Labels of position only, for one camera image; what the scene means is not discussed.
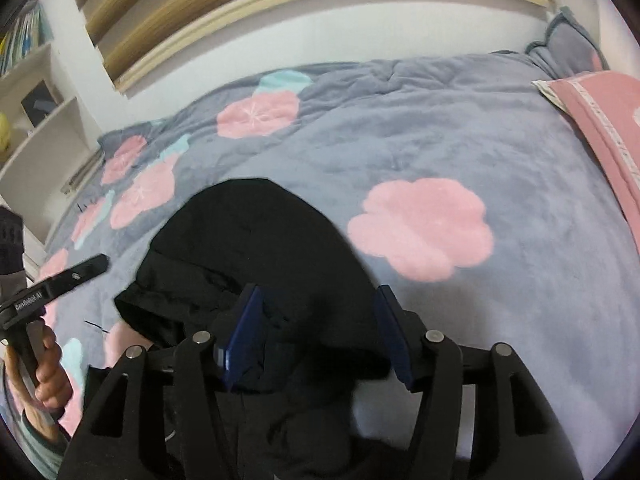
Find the black cloth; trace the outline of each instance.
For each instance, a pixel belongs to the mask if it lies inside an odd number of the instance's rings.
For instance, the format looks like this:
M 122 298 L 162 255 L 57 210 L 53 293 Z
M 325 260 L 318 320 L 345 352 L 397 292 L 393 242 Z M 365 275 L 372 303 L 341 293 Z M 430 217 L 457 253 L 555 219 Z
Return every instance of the black cloth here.
M 358 379 L 389 362 L 372 310 L 374 286 L 322 214 L 263 179 L 193 196 L 153 238 L 120 315 L 156 345 L 214 330 L 247 283 L 265 295 L 266 327 L 245 392 L 219 394 L 241 478 L 391 478 L 402 453 L 351 434 Z

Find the bookshelf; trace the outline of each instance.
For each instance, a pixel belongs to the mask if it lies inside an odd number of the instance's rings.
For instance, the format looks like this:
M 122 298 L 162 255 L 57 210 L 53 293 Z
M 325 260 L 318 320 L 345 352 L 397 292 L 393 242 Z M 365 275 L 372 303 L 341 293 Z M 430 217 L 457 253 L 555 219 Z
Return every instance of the bookshelf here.
M 40 81 L 58 106 L 34 127 L 22 100 Z M 0 78 L 0 112 L 12 125 L 9 148 L 0 153 L 0 202 L 24 219 L 25 264 L 33 274 L 44 263 L 46 246 L 65 211 L 102 161 L 94 156 L 101 131 L 52 42 L 31 50 Z M 70 186 L 83 167 L 84 177 Z

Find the pillowcase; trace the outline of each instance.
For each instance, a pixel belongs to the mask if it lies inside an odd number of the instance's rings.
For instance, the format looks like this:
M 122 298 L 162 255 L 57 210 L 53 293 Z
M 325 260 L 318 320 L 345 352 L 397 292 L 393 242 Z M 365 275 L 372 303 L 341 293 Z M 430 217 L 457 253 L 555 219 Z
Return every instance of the pillowcase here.
M 640 81 L 597 72 L 543 86 L 543 93 L 554 102 L 550 91 L 561 102 L 591 145 L 640 252 Z

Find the sleeve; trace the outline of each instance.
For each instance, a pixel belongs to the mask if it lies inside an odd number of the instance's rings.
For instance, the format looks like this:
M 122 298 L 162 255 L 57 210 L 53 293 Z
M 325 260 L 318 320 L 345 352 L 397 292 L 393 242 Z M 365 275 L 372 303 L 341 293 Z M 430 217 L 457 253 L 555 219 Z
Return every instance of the sleeve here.
M 27 458 L 47 480 L 55 480 L 68 446 L 69 437 L 60 431 L 60 440 L 52 444 L 45 440 L 31 425 L 24 412 L 16 424 L 16 440 Z

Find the bed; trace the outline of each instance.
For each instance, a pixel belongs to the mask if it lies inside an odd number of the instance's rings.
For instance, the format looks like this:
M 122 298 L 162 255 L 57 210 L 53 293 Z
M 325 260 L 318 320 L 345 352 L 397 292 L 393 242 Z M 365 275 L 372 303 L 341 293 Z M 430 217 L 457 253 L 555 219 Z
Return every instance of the bed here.
M 640 262 L 586 138 L 532 82 L 606 67 L 565 10 L 526 53 L 277 70 L 105 134 L 41 269 L 112 261 L 47 310 L 74 386 L 63 425 L 78 424 L 88 365 L 139 342 L 113 298 L 155 232 L 204 187 L 260 176 L 324 213 L 427 327 L 512 344 L 594 478 L 640 411 Z M 357 431 L 406 447 L 418 403 L 395 377 L 362 383 Z M 472 409 L 462 430 L 468 456 Z

